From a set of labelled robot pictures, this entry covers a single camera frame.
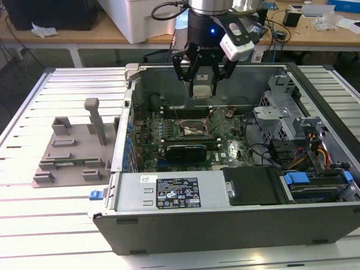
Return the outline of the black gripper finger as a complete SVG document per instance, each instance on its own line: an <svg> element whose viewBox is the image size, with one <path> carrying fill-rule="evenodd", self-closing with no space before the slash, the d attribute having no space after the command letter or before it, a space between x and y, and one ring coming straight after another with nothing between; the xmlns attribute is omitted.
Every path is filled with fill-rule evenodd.
<svg viewBox="0 0 360 270"><path fill-rule="evenodd" d="M187 57L190 61L189 67L187 71L182 68L181 62ZM187 88L189 92L189 96L194 96L194 78L197 72L197 58L190 59L189 56L186 55L185 50L175 51L172 54L172 63L177 74L177 77L180 81L184 81L187 83Z"/></svg>
<svg viewBox="0 0 360 270"><path fill-rule="evenodd" d="M229 79L237 64L238 64L238 61L233 62L233 61L227 60L225 65L222 68L220 68L217 60L214 60L211 63L211 68L213 70L213 78L211 81L211 87L212 87L211 95L212 96L216 95L218 82L223 79Z"/></svg>

